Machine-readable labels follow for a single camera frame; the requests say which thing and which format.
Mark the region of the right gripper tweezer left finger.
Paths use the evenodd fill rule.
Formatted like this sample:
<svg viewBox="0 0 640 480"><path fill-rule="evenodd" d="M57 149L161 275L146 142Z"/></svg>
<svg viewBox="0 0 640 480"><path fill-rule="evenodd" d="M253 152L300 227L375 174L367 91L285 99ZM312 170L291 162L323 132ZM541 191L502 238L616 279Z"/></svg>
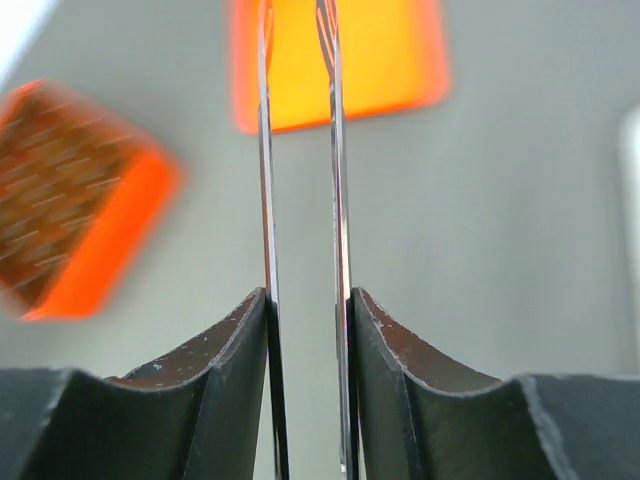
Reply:
<svg viewBox="0 0 640 480"><path fill-rule="evenodd" d="M275 240L272 130L268 70L272 47L273 8L270 1L259 3L257 77L259 87L258 132L261 174L261 205L266 280L266 326L269 380L274 440L275 477L290 477L284 377L280 338L279 285Z"/></svg>

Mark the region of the right gripper tweezer right finger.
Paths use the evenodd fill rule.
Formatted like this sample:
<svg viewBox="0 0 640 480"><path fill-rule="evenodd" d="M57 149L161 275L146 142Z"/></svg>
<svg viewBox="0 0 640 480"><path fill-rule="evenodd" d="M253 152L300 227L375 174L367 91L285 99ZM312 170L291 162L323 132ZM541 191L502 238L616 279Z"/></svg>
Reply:
<svg viewBox="0 0 640 480"><path fill-rule="evenodd" d="M340 468L344 479L358 479L359 425L356 367L352 351L353 303L349 244L349 207L345 112L339 16L334 1L316 3L316 26L329 76L333 173L336 352L340 402Z"/></svg>

